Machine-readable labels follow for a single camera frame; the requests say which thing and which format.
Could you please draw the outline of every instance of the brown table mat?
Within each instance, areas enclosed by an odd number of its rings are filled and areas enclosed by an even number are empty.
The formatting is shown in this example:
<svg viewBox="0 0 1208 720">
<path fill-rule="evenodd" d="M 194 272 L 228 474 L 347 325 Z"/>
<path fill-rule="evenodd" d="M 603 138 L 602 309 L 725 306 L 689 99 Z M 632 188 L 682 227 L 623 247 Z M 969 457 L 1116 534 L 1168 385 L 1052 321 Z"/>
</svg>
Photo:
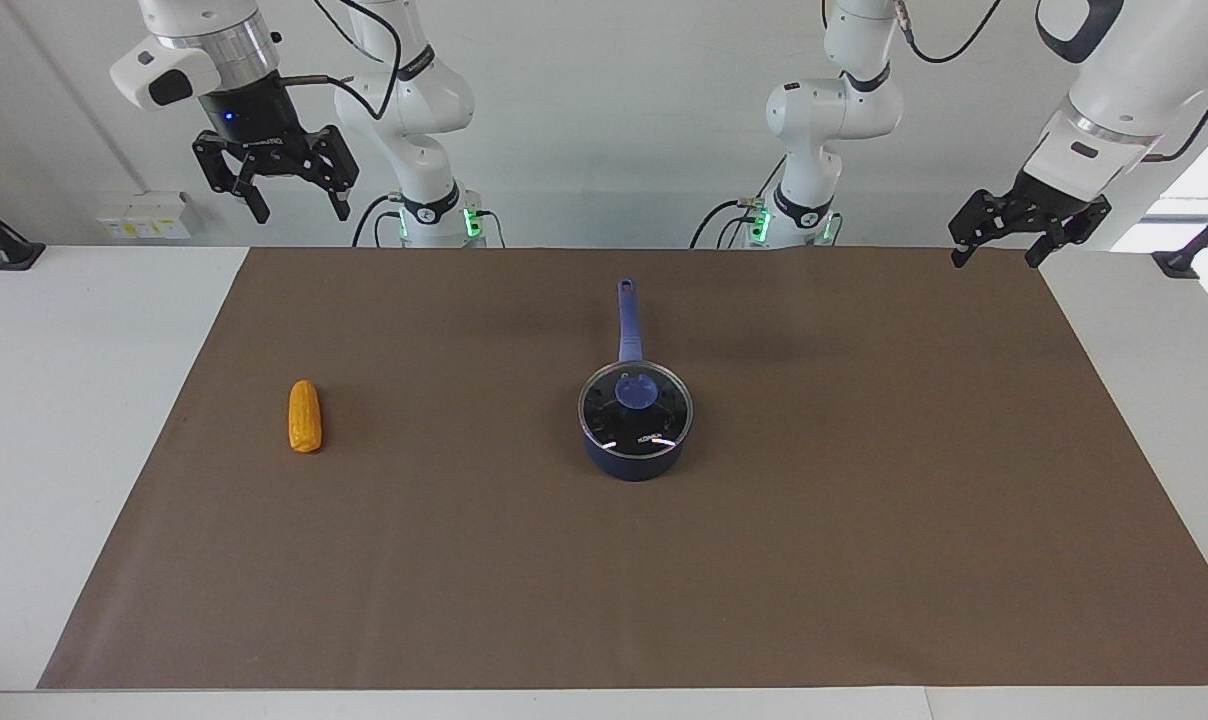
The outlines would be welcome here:
<svg viewBox="0 0 1208 720">
<path fill-rule="evenodd" d="M 645 484 L 575 418 L 625 275 L 696 405 Z M 878 684 L 1208 684 L 1208 568 L 1016 252 L 252 250 L 40 685 Z"/>
</svg>

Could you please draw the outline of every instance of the white table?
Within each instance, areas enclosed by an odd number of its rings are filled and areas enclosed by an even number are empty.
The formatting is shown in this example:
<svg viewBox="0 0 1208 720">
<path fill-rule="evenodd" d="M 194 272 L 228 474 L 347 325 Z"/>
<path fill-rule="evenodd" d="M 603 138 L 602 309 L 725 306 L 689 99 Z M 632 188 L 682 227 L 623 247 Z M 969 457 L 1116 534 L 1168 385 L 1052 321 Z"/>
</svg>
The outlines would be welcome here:
<svg viewBox="0 0 1208 720">
<path fill-rule="evenodd" d="M 1208 718 L 1208 689 L 31 692 L 244 255 L 52 246 L 0 273 L 0 718 Z M 1145 256 L 1044 274 L 1208 561 L 1208 297 Z"/>
</svg>

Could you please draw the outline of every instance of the white wall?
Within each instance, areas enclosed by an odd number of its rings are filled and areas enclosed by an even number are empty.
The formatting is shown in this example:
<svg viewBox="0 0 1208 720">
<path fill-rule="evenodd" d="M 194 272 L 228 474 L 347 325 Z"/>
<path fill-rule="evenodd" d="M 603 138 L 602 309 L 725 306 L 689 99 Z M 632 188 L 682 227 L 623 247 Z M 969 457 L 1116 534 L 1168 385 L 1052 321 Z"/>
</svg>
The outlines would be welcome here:
<svg viewBox="0 0 1208 720">
<path fill-rule="evenodd" d="M 920 6 L 920 45 L 952 50 L 987 5 Z M 367 66 L 308 1 L 261 6 L 284 35 L 284 72 Z M 1075 76 L 1040 45 L 1033 13 L 1030 0 L 1007 2 L 974 50 L 946 66 L 924 65 L 898 41 L 906 118 L 893 137 L 842 143 L 844 242 L 946 245 L 947 220 L 969 193 L 1007 190 Z M 705 209 L 754 192 L 782 155 L 763 123 L 772 88 L 834 74 L 818 0 L 424 0 L 422 18 L 480 101 L 472 127 L 445 145 L 458 176 L 503 215 L 512 245 L 687 243 Z M 92 223 L 98 201 L 134 182 L 97 123 L 144 186 L 192 193 L 205 219 L 196 243 L 348 242 L 353 223 L 336 222 L 324 194 L 301 181 L 262 182 L 274 211 L 266 227 L 207 190 L 188 155 L 205 127 L 196 101 L 144 114 L 110 83 L 108 68 L 143 34 L 132 0 L 0 0 L 0 213 L 46 240 L 104 242 Z M 42 66 L 41 46 L 56 70 Z M 294 97 L 308 128 L 333 120 L 330 92 Z M 371 146 L 352 143 L 362 166 L 352 202 L 362 208 L 395 182 Z M 1121 181 L 1119 211 L 1097 245 L 1120 237 L 1175 176 L 1177 168 L 1146 168 Z"/>
</svg>

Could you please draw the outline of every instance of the green indicator light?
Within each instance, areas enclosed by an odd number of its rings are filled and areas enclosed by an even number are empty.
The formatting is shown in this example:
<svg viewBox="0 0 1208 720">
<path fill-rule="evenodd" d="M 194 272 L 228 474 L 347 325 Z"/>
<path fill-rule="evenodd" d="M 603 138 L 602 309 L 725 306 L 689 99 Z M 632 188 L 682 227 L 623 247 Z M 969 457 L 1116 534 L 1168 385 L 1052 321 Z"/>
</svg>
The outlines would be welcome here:
<svg viewBox="0 0 1208 720">
<path fill-rule="evenodd" d="M 821 244 L 834 245 L 840 238 L 840 232 L 843 228 L 843 215 L 840 213 L 832 213 L 827 215 L 827 225 L 821 230 Z"/>
<path fill-rule="evenodd" d="M 480 219 L 476 217 L 475 210 L 470 208 L 463 208 L 461 214 L 466 217 L 466 232 L 471 237 L 480 237 L 480 233 L 484 232 L 484 226 L 480 223 Z"/>
<path fill-rule="evenodd" d="M 759 217 L 755 217 L 755 225 L 751 227 L 751 240 L 756 245 L 763 245 L 765 238 L 768 237 L 768 223 L 772 220 L 773 215 L 768 210 L 760 210 Z"/>
</svg>

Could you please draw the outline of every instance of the black cable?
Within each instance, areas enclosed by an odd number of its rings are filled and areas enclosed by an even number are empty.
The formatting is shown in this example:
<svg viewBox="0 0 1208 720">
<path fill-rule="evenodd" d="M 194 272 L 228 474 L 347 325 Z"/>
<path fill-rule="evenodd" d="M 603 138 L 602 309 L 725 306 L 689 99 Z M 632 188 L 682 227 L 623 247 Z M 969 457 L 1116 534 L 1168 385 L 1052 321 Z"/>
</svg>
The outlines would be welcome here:
<svg viewBox="0 0 1208 720">
<path fill-rule="evenodd" d="M 377 219 L 372 222 L 372 243 L 374 243 L 374 245 L 377 246 L 381 246 L 381 222 L 383 222 L 385 217 L 399 219 L 399 213 L 394 210 L 389 213 L 383 213 L 381 215 L 377 215 Z"/>
<path fill-rule="evenodd" d="M 1203 130 L 1204 126 L 1207 124 L 1208 124 L 1208 109 L 1204 110 L 1203 117 L 1200 117 L 1200 122 L 1195 124 L 1195 129 L 1190 130 L 1190 137 L 1186 138 L 1186 141 L 1181 143 L 1181 146 L 1173 155 L 1151 153 L 1142 159 L 1143 163 L 1172 163 L 1172 161 L 1181 158 L 1181 156 L 1185 155 L 1186 150 L 1190 150 L 1190 145 L 1195 143 L 1195 138 L 1200 137 L 1200 132 Z"/>
<path fill-rule="evenodd" d="M 393 199 L 390 199 L 389 194 L 379 194 L 374 201 L 370 202 L 368 208 L 365 209 L 365 214 L 360 217 L 360 223 L 356 225 L 356 233 L 352 238 L 352 246 L 360 246 L 360 234 L 362 233 L 362 227 L 365 227 L 365 223 L 368 221 L 368 215 L 372 215 L 372 211 L 376 210 L 378 205 L 383 204 L 383 202 L 390 201 Z"/>
<path fill-rule="evenodd" d="M 914 45 L 914 29 L 906 29 L 905 31 L 906 45 L 908 45 L 911 47 L 911 51 L 914 52 L 916 58 L 919 58 L 925 63 L 933 63 L 934 65 L 949 63 L 951 60 L 959 58 L 959 56 L 964 56 L 965 53 L 968 53 L 969 47 L 971 47 L 974 42 L 978 40 L 980 35 L 982 35 L 982 31 L 987 28 L 987 23 L 991 22 L 991 18 L 994 17 L 997 10 L 1000 8 L 1001 2 L 1003 0 L 993 1 L 991 8 L 987 10 L 987 14 L 985 14 L 982 22 L 978 23 L 978 28 L 974 29 L 972 35 L 969 36 L 969 40 L 966 40 L 964 45 L 960 46 L 959 50 L 957 50 L 954 53 L 951 53 L 949 56 L 943 56 L 943 58 L 933 58 L 933 56 L 925 54 L 924 51 L 920 50 L 919 45 Z"/>
<path fill-rule="evenodd" d="M 331 14 L 329 12 L 329 10 L 325 8 L 324 5 L 320 5 L 320 0 L 313 0 L 313 1 L 315 1 L 315 5 L 319 6 L 319 8 L 324 12 L 325 17 L 329 17 L 330 22 L 333 23 L 333 27 L 338 28 L 338 31 L 342 33 L 342 37 L 344 37 L 347 40 L 347 42 L 352 42 L 352 45 L 356 45 L 356 42 L 354 42 L 354 40 L 352 40 L 352 36 L 347 35 L 345 29 L 343 29 L 338 24 L 338 22 L 336 22 L 336 18 L 333 17 L 333 14 Z M 394 40 L 395 40 L 395 62 L 393 63 L 393 66 L 390 66 L 390 82 L 387 83 L 387 93 L 381 98 L 381 109 L 377 109 L 374 111 L 372 109 L 372 104 L 370 104 L 370 101 L 365 100 L 365 97 L 358 94 L 358 92 L 353 87 L 350 87 L 349 85 L 347 85 L 343 81 L 339 81 L 339 79 L 331 79 L 329 76 L 303 76 L 301 79 L 284 79 L 284 85 L 321 85 L 321 83 L 326 83 L 326 85 L 332 85 L 332 86 L 336 86 L 336 87 L 341 87 L 344 92 L 348 92 L 348 94 L 352 94 L 358 100 L 360 100 L 360 104 L 364 105 L 366 110 L 368 110 L 370 115 L 372 115 L 372 120 L 381 120 L 381 118 L 385 117 L 385 115 L 387 115 L 387 108 L 390 106 L 390 99 L 395 94 L 395 81 L 397 81 L 397 79 L 399 79 L 399 64 L 403 59 L 402 58 L 402 54 L 403 54 L 403 42 L 399 40 L 399 31 L 395 31 L 395 27 L 393 24 L 390 24 L 387 21 L 387 18 L 381 17 L 381 14 L 377 14 L 377 13 L 372 12 L 372 10 L 370 10 L 370 8 L 365 8 L 365 6 L 362 6 L 360 2 L 356 2 L 356 0 L 338 0 L 338 1 L 342 2 L 343 5 L 345 5 L 348 8 L 354 10 L 354 12 L 358 12 L 360 14 L 365 14 L 365 17 L 371 18 L 372 21 L 374 21 L 374 23 L 381 24 L 381 27 L 385 28 L 387 31 L 390 33 L 390 37 L 394 37 Z M 367 53 L 366 50 L 362 50 L 362 47 L 360 50 L 361 50 L 361 53 L 368 56 L 368 53 Z"/>
<path fill-rule="evenodd" d="M 329 8 L 325 8 L 324 2 L 320 2 L 320 0 L 312 0 L 312 1 L 315 4 L 316 8 L 320 8 L 320 12 L 324 13 L 324 17 L 329 18 L 329 23 L 331 24 L 331 27 L 333 27 L 333 29 L 336 29 L 336 31 L 338 31 L 338 35 L 342 36 L 342 40 L 345 40 L 352 47 L 354 47 L 354 50 L 360 51 L 360 54 L 365 56 L 365 58 L 368 58 L 374 63 L 385 63 L 385 60 L 377 58 L 377 56 L 370 53 L 370 51 L 364 50 L 362 46 L 358 43 L 356 40 L 354 40 L 354 37 L 349 36 L 347 33 L 347 28 L 343 28 L 342 23 L 338 23 L 338 19 L 333 17 L 333 13 L 330 13 Z"/>
<path fill-rule="evenodd" d="M 728 228 L 733 227 L 733 225 L 737 225 L 737 230 L 742 230 L 742 225 L 754 223 L 754 222 L 755 217 L 733 217 L 732 220 L 728 220 L 726 223 L 724 223 L 722 228 L 719 228 L 719 238 L 718 240 L 715 240 L 715 250 L 719 250 L 720 246 L 724 246 L 724 234 L 726 234 L 728 232 Z"/>
<path fill-rule="evenodd" d="M 692 250 L 697 246 L 697 238 L 701 237 L 701 231 L 705 230 L 705 226 L 710 223 L 710 220 L 713 220 L 715 215 L 724 213 L 724 210 L 728 210 L 730 208 L 733 208 L 736 205 L 737 201 L 724 201 L 720 202 L 719 205 L 715 205 L 714 210 L 707 213 L 705 217 L 701 219 L 701 225 L 697 225 L 697 232 L 692 233 L 692 242 L 689 243 L 689 250 Z"/>
<path fill-rule="evenodd" d="M 503 233 L 503 219 L 499 217 L 498 214 L 495 214 L 493 210 L 480 210 L 480 213 L 476 213 L 475 216 L 493 217 L 493 222 L 498 223 L 498 242 L 500 242 L 503 246 L 507 245 L 507 237 L 505 236 L 505 233 Z"/>
<path fill-rule="evenodd" d="M 362 109 L 368 110 L 368 114 L 372 115 L 372 120 L 381 120 L 381 116 L 372 109 L 372 105 L 365 99 L 365 95 L 360 95 L 360 92 L 345 81 L 339 81 L 339 79 L 330 76 L 289 76 L 280 79 L 280 86 L 284 87 L 296 87 L 300 85 L 331 85 L 338 87 L 341 91 L 345 92 L 345 94 L 352 95 L 356 99 L 356 101 L 360 101 Z"/>
<path fill-rule="evenodd" d="M 761 184 L 760 191 L 755 193 L 755 199 L 756 201 L 760 201 L 761 197 L 763 197 L 765 190 L 768 190 L 768 184 L 773 182 L 773 178 L 777 178 L 777 173 L 782 172 L 782 166 L 784 166 L 784 164 L 786 164 L 786 156 L 785 155 L 782 156 L 782 159 L 777 161 L 777 166 L 773 166 L 773 172 L 768 174 L 768 179 L 765 179 L 763 184 Z M 742 213 L 742 217 L 738 217 L 738 219 L 745 220 L 747 217 L 750 217 L 750 214 L 751 214 L 751 209 L 747 208 L 745 213 Z M 728 238 L 728 250 L 732 250 L 733 249 L 733 243 L 737 243 L 737 233 L 741 232 L 741 230 L 742 230 L 742 225 L 737 225 L 737 228 L 733 230 L 733 237 Z"/>
</svg>

